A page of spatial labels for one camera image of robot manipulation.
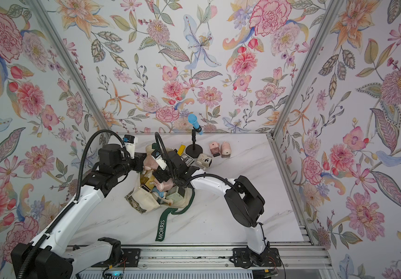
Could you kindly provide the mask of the yellow pencil sharpener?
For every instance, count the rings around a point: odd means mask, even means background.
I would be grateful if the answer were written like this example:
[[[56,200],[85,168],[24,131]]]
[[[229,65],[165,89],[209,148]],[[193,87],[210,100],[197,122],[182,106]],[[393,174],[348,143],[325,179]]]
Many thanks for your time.
[[[142,174],[140,176],[140,183],[142,186],[145,186],[149,190],[152,190],[155,187],[155,177],[153,175],[153,172]]]

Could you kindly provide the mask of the pink pencil sharpener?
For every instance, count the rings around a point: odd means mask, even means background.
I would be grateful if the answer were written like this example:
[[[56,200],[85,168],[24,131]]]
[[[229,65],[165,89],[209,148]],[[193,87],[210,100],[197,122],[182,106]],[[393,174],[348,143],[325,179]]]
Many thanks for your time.
[[[212,156],[214,158],[221,155],[219,143],[217,143],[217,142],[210,143],[209,144],[209,149],[210,149],[210,152],[211,152],[211,154],[212,154]]]
[[[224,141],[220,147],[221,157],[229,158],[231,156],[232,150],[231,145],[227,141]]]

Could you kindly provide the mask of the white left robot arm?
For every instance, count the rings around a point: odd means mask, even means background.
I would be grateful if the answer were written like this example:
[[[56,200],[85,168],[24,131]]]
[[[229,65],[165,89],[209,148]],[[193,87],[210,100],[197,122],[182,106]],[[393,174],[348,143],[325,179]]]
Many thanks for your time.
[[[119,143],[99,149],[99,161],[90,173],[85,173],[90,145],[100,134],[110,134]],[[70,252],[67,247],[85,219],[120,183],[120,178],[143,171],[146,154],[135,152],[137,142],[135,136],[120,137],[111,130],[100,130],[90,137],[81,157],[73,198],[39,235],[28,244],[18,244],[11,252],[18,279],[69,279],[93,265],[114,266],[122,261],[121,243],[113,238],[102,237]]]

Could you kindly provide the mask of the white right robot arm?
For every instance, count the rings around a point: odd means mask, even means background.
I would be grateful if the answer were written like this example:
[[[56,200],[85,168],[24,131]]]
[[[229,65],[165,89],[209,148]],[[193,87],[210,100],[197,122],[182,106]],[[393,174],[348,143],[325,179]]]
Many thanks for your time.
[[[278,249],[272,248],[258,221],[264,212],[265,200],[245,176],[226,179],[207,173],[196,166],[187,165],[176,152],[169,152],[159,133],[155,133],[156,150],[152,157],[158,163],[153,172],[155,188],[152,194],[167,209],[161,214],[155,240],[166,237],[169,215],[181,215],[192,205],[195,192],[204,190],[221,196],[233,218],[244,227],[247,236],[245,248],[235,248],[230,258],[236,267],[283,267]]]

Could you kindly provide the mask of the green pencil sharpener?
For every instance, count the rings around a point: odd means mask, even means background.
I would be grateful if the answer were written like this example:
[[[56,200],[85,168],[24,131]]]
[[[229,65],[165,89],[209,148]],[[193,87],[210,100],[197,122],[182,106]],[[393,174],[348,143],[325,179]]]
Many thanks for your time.
[[[175,206],[178,202],[181,202],[185,197],[185,188],[173,187],[167,192],[166,199],[169,201],[169,205]]]

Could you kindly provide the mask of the blue playing card box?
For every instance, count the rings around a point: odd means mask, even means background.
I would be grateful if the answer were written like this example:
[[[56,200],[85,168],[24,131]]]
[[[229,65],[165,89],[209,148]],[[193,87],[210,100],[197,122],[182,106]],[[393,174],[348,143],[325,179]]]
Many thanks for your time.
[[[195,162],[194,158],[190,157],[190,156],[187,155],[186,153],[183,153],[183,154],[181,155],[181,158],[183,159],[184,163],[185,163],[188,167],[190,167],[190,166]]]

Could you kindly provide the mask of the yellow wooden block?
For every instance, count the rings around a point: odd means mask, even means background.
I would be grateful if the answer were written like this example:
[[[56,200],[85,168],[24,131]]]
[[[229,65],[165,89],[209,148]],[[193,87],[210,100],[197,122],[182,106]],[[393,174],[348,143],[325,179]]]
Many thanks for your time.
[[[185,145],[182,145],[182,146],[178,149],[177,154],[178,154],[180,157],[182,157],[183,154],[185,153],[185,149],[186,149],[186,146],[185,146]]]

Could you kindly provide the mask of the black microphone stand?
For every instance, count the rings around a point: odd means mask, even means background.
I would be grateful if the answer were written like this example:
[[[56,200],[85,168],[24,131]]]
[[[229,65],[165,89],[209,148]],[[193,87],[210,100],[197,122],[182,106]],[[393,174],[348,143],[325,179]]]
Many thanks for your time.
[[[199,126],[197,129],[193,128],[192,129],[192,133],[191,133],[191,141],[192,143],[190,145],[188,145],[185,149],[185,153],[190,156],[191,158],[198,158],[200,156],[200,154],[203,153],[203,149],[200,145],[198,145],[196,143],[197,141],[197,134],[201,134],[202,133],[202,128],[201,126]]]

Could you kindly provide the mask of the blue microphone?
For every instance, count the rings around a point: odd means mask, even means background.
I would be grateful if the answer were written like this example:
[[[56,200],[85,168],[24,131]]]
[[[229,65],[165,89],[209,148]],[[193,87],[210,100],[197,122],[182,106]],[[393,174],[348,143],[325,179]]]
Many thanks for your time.
[[[199,124],[198,118],[196,117],[195,114],[193,114],[193,113],[189,114],[189,116],[188,116],[188,122],[192,125],[192,131],[193,131],[194,133],[197,133],[197,134],[200,134],[200,135],[203,134],[202,127],[201,127],[201,125]]]

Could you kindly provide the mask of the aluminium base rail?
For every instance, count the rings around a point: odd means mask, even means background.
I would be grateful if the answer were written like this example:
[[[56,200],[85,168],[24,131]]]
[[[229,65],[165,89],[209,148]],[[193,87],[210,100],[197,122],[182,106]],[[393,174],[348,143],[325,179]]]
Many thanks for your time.
[[[209,222],[204,219],[173,218],[167,225],[162,242],[155,241],[158,222],[144,220],[107,220],[81,226],[62,241],[64,230],[55,228],[47,241],[57,243],[60,251],[72,246],[92,245],[99,238],[108,237],[120,241],[125,249],[139,249],[140,269],[231,269],[233,249],[247,245],[245,228],[226,221]],[[312,244],[311,236],[297,221],[264,221],[264,235],[269,239],[271,250],[277,250],[282,260],[281,274],[289,279],[336,278],[330,257],[321,246]]]

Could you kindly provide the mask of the aluminium corner post right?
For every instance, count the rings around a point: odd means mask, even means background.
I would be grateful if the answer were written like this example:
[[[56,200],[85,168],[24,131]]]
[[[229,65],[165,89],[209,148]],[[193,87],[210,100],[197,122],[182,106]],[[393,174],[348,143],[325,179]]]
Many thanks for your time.
[[[293,103],[295,102],[297,96],[299,95],[300,89],[302,88],[303,83],[306,81],[315,60],[318,58],[321,47],[323,46],[326,36],[330,31],[331,25],[334,23],[334,20],[338,17],[339,10],[341,9],[343,3],[344,1],[330,1],[326,12],[323,14],[324,17],[320,24],[318,32],[314,37],[315,38],[314,43],[310,47],[310,50],[306,55],[304,63],[302,64],[302,67],[299,69],[298,76],[295,82],[293,83],[291,92],[289,93],[286,99],[286,103],[283,106],[278,122],[275,125],[275,128],[273,128],[271,132],[270,139],[275,140],[276,137],[282,133],[284,123],[287,120],[287,117],[293,106]]]

